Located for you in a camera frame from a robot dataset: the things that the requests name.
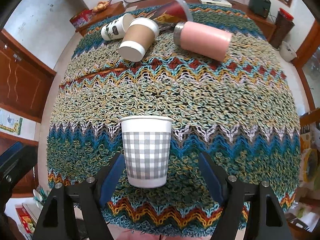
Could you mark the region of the brown sleeve paper cup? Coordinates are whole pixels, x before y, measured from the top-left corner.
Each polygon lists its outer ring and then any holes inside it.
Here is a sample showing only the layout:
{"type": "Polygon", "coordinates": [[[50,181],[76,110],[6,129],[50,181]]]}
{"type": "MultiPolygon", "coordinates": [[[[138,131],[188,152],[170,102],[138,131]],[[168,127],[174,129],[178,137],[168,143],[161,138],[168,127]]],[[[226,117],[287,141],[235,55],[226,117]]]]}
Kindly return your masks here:
{"type": "Polygon", "coordinates": [[[155,21],[144,17],[136,18],[130,23],[118,53],[127,61],[141,61],[158,35],[159,26],[155,21]]]}

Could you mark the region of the fruit basket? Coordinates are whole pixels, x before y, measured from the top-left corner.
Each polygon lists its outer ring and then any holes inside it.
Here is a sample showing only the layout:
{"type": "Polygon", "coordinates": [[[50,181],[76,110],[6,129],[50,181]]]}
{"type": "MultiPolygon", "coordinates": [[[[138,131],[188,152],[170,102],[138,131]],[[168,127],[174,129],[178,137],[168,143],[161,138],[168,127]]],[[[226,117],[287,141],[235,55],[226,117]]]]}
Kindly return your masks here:
{"type": "Polygon", "coordinates": [[[97,5],[92,9],[92,12],[94,14],[97,14],[106,10],[107,7],[111,4],[111,2],[112,2],[111,0],[98,2],[97,5]]]}

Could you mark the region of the colourful knitted table cloth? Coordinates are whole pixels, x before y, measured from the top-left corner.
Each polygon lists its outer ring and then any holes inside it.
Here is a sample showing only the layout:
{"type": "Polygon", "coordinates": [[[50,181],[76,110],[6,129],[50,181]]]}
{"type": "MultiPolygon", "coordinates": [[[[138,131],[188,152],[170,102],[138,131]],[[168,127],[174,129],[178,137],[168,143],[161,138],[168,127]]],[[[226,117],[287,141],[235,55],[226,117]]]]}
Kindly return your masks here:
{"type": "Polygon", "coordinates": [[[77,45],[50,117],[50,187],[82,182],[122,151],[121,118],[173,119],[167,183],[138,189],[123,174],[102,210],[107,222],[132,231],[213,234],[222,210],[199,171],[201,151],[241,181],[268,181],[284,211],[298,186],[299,118],[274,49],[241,10],[190,9],[195,22],[232,33],[222,62],[179,48],[170,30],[159,34],[142,61],[125,61],[120,42],[101,37],[108,18],[77,45]]]}

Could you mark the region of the white leaf print paper cup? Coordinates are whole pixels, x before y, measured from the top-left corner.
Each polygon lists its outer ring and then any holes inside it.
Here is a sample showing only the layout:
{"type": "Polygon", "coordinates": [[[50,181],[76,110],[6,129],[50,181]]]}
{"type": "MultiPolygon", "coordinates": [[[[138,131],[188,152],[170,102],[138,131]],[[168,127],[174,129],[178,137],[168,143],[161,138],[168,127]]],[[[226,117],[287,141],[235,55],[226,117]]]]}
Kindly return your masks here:
{"type": "Polygon", "coordinates": [[[115,19],[101,29],[101,36],[105,41],[112,41],[124,38],[130,23],[135,17],[129,13],[115,19]]]}

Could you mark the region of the dark green speaker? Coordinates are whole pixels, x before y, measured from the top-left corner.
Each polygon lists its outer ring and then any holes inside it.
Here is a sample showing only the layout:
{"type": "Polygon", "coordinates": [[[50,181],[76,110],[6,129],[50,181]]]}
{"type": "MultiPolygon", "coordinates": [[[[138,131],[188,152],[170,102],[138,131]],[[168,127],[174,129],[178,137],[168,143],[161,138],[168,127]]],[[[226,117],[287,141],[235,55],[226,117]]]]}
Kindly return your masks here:
{"type": "Polygon", "coordinates": [[[270,0],[249,0],[248,8],[254,14],[267,18],[270,12],[270,0]]]}

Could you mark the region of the white set-top box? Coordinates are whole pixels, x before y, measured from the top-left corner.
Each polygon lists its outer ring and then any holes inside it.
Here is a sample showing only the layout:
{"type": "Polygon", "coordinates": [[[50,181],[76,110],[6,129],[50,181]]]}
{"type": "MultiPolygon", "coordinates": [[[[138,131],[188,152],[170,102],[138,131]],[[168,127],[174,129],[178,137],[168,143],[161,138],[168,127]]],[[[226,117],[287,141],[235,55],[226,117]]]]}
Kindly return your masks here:
{"type": "Polygon", "coordinates": [[[231,8],[232,4],[227,0],[199,0],[202,4],[217,5],[221,7],[231,8]]]}

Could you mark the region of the red gift box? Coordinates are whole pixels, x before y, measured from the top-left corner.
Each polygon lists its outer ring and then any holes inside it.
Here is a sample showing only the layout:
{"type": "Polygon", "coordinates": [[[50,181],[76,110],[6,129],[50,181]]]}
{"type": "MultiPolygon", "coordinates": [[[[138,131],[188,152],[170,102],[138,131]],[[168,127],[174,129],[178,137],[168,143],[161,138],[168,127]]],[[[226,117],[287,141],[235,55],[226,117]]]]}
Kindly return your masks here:
{"type": "Polygon", "coordinates": [[[86,25],[92,19],[92,17],[92,10],[85,9],[77,15],[74,15],[69,21],[75,29],[78,29],[83,25],[86,25]]]}

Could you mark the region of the grey gingham paper cup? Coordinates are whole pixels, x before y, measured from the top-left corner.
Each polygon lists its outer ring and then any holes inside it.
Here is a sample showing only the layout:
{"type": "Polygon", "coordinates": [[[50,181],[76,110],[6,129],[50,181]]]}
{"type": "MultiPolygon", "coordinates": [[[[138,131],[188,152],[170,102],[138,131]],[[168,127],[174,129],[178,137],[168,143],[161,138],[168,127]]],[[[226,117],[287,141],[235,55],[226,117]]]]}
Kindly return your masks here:
{"type": "Polygon", "coordinates": [[[173,119],[134,115],[121,118],[120,123],[129,183],[143,189],[165,185],[173,119]]]}

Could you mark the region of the dark woven waste basket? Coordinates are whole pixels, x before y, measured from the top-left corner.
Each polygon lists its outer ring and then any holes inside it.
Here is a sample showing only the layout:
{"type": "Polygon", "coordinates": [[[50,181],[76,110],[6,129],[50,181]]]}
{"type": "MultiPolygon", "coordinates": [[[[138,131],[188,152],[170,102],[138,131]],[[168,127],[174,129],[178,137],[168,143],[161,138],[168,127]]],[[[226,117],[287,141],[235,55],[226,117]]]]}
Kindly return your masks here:
{"type": "Polygon", "coordinates": [[[283,42],[286,35],[295,26],[293,22],[294,17],[283,8],[279,8],[276,17],[275,30],[269,40],[270,45],[274,49],[278,49],[283,42]]]}

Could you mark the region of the wooden door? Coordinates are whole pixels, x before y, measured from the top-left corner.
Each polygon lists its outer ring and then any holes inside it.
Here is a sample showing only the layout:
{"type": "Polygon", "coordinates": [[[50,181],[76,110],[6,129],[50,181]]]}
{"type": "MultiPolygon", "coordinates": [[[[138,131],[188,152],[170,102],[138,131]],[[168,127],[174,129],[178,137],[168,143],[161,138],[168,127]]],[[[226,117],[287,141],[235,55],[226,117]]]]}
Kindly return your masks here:
{"type": "Polygon", "coordinates": [[[1,30],[1,107],[41,122],[56,72],[1,30]]]}

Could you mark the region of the yellow tape roll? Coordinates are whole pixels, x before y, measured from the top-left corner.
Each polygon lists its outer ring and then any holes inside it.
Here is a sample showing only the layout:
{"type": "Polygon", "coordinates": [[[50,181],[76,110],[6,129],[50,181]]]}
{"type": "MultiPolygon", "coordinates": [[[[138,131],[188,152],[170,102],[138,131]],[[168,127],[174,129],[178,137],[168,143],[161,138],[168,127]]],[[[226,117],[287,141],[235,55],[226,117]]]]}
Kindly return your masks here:
{"type": "Polygon", "coordinates": [[[315,178],[318,169],[318,154],[313,148],[305,149],[303,152],[303,181],[308,183],[315,178]]]}

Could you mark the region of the pink steel tumbler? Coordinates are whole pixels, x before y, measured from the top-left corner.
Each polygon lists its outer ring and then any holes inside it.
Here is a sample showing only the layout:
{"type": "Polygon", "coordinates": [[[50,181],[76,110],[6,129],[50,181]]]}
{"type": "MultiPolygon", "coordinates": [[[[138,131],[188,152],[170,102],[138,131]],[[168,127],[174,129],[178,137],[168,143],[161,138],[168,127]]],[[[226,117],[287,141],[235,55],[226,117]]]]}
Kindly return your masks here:
{"type": "Polygon", "coordinates": [[[196,22],[179,22],[174,29],[174,43],[182,49],[222,62],[233,34],[196,22]]]}

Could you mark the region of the white ceramic pot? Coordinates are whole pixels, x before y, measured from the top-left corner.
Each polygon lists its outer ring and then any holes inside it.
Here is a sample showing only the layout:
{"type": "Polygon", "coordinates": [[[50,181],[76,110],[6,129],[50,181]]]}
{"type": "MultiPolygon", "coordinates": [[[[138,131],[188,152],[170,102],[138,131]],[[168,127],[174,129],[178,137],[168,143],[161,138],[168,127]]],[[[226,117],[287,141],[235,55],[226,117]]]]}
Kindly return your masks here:
{"type": "Polygon", "coordinates": [[[290,62],[297,57],[294,49],[285,41],[279,47],[279,54],[286,62],[290,62]]]}

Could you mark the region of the red printed plastic cup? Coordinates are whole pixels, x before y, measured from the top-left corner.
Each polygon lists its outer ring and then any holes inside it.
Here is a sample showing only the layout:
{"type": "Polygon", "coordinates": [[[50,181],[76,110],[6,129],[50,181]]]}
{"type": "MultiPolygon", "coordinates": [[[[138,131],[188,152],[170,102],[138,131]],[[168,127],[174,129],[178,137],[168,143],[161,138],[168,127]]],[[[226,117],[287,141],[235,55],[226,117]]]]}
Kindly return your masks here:
{"type": "Polygon", "coordinates": [[[148,13],[149,18],[158,24],[176,24],[178,22],[193,22],[193,16],[185,0],[173,0],[148,13]]]}

